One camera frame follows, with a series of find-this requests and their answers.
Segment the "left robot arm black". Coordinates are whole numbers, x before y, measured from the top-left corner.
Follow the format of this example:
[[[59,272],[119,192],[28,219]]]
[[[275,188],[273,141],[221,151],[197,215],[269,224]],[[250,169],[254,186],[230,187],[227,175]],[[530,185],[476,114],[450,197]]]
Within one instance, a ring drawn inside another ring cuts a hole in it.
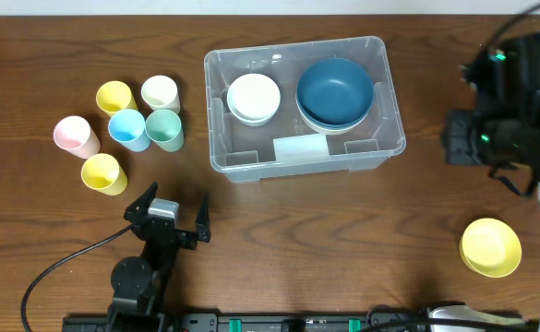
[[[108,310],[107,332],[179,331],[180,319],[163,311],[163,302],[177,253],[195,250],[211,239],[209,196],[204,195],[196,229],[176,227],[179,204],[156,196],[157,184],[130,204],[124,219],[144,248],[139,256],[119,261],[111,275],[113,303]]]

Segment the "dark blue bowl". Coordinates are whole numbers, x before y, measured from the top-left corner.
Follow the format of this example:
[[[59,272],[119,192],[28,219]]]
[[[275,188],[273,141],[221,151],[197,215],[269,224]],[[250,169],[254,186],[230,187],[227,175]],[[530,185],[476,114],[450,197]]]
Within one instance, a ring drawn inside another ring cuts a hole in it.
[[[351,123],[348,123],[348,124],[327,124],[327,123],[324,123],[324,122],[321,122],[320,120],[316,120],[314,118],[312,118],[310,116],[310,112],[306,109],[306,107],[302,104],[302,102],[300,100],[296,100],[296,105],[298,107],[298,109],[302,108],[303,109],[303,112],[305,113],[305,115],[307,115],[311,121],[317,125],[321,125],[321,126],[325,126],[325,127],[328,127],[328,128],[341,128],[341,127],[345,127],[345,126],[348,126],[348,125],[352,125],[356,122],[358,122],[362,117],[364,116],[368,116],[371,111],[372,111],[372,107],[374,105],[374,103],[371,103],[368,107],[368,109],[366,110],[365,113],[363,113],[358,119],[356,120],[353,120]]]
[[[298,80],[296,99],[310,116],[331,125],[358,119],[374,102],[374,83],[357,62],[328,58],[315,62]]]

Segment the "large cream bowl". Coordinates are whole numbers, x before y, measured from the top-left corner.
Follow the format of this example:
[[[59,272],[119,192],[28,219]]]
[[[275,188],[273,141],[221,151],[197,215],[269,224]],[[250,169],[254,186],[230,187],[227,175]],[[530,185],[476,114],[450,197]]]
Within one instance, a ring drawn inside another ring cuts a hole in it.
[[[313,123],[311,119],[307,115],[305,115],[302,108],[299,109],[299,112],[301,114],[303,121],[306,123],[308,127],[310,127],[311,129],[313,129],[314,131],[320,134],[327,135],[327,136],[336,136],[336,135],[347,133],[366,119],[366,116],[364,116],[358,122],[354,124],[341,127],[341,128],[328,128],[328,127]]]

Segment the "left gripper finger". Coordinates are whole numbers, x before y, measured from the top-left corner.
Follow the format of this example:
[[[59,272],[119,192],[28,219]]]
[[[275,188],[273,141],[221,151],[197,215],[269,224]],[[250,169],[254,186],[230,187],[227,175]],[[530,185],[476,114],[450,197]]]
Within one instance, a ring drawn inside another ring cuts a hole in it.
[[[149,217],[149,207],[156,196],[158,184],[153,182],[150,187],[124,213],[124,219],[131,224],[144,224]]]
[[[209,215],[209,194],[204,195],[201,206],[196,217],[196,234],[200,242],[208,243],[211,239],[210,215]]]

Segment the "white small bowl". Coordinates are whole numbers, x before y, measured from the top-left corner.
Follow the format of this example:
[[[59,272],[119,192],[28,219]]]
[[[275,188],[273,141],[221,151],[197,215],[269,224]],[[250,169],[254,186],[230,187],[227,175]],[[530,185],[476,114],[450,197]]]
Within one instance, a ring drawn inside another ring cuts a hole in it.
[[[279,109],[281,92],[278,85],[270,78],[261,74],[246,74],[237,78],[229,87],[228,91],[243,93],[254,97],[256,100],[264,98],[267,102],[273,100]]]

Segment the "yellow small bowl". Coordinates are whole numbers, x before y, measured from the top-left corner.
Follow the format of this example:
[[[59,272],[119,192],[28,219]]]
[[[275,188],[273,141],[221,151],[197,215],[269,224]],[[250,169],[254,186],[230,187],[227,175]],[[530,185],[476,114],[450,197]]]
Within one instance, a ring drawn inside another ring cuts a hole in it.
[[[499,279],[507,277],[520,265],[522,244],[508,224],[499,219],[482,218],[465,228],[459,253],[473,272]]]

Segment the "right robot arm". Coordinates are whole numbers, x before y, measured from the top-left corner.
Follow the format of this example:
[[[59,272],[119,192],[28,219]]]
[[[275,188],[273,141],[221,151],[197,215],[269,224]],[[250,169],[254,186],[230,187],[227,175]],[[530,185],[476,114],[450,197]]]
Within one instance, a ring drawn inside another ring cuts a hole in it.
[[[475,107],[448,113],[442,147],[448,164],[487,165],[512,193],[540,200],[540,32],[503,41],[504,32],[463,68]]]

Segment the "grey small bowl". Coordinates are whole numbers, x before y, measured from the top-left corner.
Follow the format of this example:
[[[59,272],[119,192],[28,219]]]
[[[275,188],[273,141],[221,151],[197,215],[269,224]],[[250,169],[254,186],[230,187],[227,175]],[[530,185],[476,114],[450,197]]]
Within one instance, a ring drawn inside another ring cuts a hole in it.
[[[267,102],[264,98],[254,97],[229,90],[227,93],[229,111],[244,125],[262,126],[278,111],[273,100]]]

